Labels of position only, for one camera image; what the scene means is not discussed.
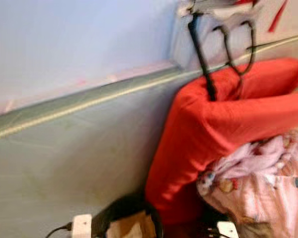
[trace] pink fabric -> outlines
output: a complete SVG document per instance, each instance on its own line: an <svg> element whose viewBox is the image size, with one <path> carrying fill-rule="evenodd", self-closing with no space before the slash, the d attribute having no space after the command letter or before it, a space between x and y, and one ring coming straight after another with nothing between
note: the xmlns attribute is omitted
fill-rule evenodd
<svg viewBox="0 0 298 238"><path fill-rule="evenodd" d="M296 135L296 143L287 148L281 136L263 146L240 147L201 176L199 193L237 223L266 222L276 238L298 238L298 131ZM210 173L215 177L206 194Z"/></svg>

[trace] black power cord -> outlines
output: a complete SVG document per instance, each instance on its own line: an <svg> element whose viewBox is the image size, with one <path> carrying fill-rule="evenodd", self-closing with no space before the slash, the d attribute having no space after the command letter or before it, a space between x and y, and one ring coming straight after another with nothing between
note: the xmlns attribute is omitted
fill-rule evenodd
<svg viewBox="0 0 298 238"><path fill-rule="evenodd" d="M66 225L62 226L62 227L55 228L50 233L48 233L45 238L49 238L54 232L57 232L59 230L68 230L68 231L71 231L72 230L72 222L69 222Z"/></svg>

